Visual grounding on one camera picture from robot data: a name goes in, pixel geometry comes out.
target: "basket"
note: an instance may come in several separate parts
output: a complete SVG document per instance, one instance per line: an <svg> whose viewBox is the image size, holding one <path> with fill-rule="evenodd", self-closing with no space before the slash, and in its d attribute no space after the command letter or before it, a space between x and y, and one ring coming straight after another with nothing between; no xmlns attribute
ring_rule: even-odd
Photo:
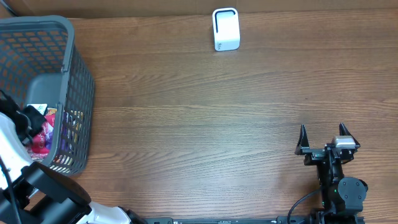
<svg viewBox="0 0 398 224"><path fill-rule="evenodd" d="M57 109L50 152L42 163L72 175L86 167L95 84L61 16L0 20L0 89L21 107Z"/></svg>

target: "white plastic object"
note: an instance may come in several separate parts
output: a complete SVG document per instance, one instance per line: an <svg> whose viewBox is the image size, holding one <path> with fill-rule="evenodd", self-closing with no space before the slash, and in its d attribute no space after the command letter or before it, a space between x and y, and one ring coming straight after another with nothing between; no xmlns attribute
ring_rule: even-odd
<svg viewBox="0 0 398 224"><path fill-rule="evenodd" d="M236 9L222 8L213 12L214 47L216 51L238 49L241 42Z"/></svg>
<svg viewBox="0 0 398 224"><path fill-rule="evenodd" d="M118 207L107 207L96 202L90 203L91 212L83 216L76 224L130 224L127 214Z"/></svg>
<svg viewBox="0 0 398 224"><path fill-rule="evenodd" d="M21 169L33 163L25 147L17 136L14 122L7 115L0 113L0 156L6 165L11 181L21 174ZM0 174L0 188L8 187L5 176Z"/></svg>

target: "wooden table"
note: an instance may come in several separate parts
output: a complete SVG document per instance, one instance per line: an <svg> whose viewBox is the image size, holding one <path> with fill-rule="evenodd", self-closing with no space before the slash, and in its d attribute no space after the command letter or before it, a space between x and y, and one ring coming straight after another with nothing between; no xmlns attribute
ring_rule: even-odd
<svg viewBox="0 0 398 224"><path fill-rule="evenodd" d="M286 215L318 187L295 156L343 121L362 147L368 223L398 218L398 10L240 14L241 46L215 52L211 16L74 20L96 82L91 198L143 217ZM313 198L296 208L319 207Z"/></svg>

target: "gray plastic basket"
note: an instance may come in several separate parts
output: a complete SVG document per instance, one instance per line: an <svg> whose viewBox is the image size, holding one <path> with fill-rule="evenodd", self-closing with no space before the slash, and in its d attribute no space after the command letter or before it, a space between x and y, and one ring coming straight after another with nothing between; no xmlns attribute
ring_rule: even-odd
<svg viewBox="0 0 398 224"><path fill-rule="evenodd" d="M56 107L52 147L42 161L65 175L87 162L94 80L61 16L0 20L0 89L20 105Z"/></svg>

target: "table surface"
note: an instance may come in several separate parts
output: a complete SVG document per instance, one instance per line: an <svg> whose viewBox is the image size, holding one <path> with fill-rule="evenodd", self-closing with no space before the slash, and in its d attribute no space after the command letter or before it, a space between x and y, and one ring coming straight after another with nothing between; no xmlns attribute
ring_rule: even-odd
<svg viewBox="0 0 398 224"><path fill-rule="evenodd" d="M398 218L398 10L240 14L241 46L215 52L211 16L73 20L96 82L77 181L143 217L286 215L318 187L295 156L345 122L343 166L369 185L368 223ZM320 207L313 198L294 214Z"/></svg>

